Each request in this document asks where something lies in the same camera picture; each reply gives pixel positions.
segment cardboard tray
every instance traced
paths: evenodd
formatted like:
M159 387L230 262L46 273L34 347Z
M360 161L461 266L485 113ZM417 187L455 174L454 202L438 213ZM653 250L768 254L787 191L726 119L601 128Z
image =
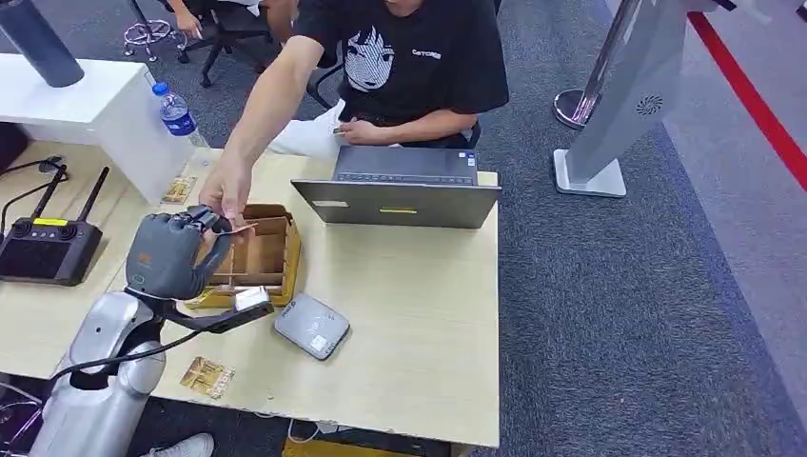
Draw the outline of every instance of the cardboard tray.
M233 244L229 255L210 280L211 286L265 286L272 305L285 306L294 294L302 242L291 213L283 205L247 205L244 218L257 224L255 236L247 243ZM186 303L188 308L228 308L227 300L214 293L201 302Z

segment blue bottle cap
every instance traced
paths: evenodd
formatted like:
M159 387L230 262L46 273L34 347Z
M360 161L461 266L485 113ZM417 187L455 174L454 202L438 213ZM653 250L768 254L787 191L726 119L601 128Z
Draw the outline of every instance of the blue bottle cap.
M157 83L152 88L151 91L154 92L154 95L158 97L162 97L168 93L168 84L167 83Z

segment shoe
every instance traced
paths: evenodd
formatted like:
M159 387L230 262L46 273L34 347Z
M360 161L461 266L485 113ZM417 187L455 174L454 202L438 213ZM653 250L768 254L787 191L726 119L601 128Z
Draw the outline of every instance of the shoe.
M165 449L154 448L148 454L141 457L210 457L216 443L209 433L199 433L172 447Z

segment gold card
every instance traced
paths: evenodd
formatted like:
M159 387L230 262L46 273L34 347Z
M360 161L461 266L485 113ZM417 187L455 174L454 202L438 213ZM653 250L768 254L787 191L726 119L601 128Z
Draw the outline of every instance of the gold card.
M234 369L210 362L204 357L196 357L179 384L218 400L224 395L233 376Z
M196 179L196 176L177 176L163 195L163 203L182 205L187 200L193 185L196 184Z

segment black controller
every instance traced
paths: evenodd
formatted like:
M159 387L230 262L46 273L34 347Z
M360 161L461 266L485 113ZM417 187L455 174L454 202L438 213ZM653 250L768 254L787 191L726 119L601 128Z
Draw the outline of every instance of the black controller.
M92 204L107 178L104 168L78 219L39 217L64 173L56 173L31 217L17 219L0 245L0 280L76 286L84 281L102 232L87 222Z

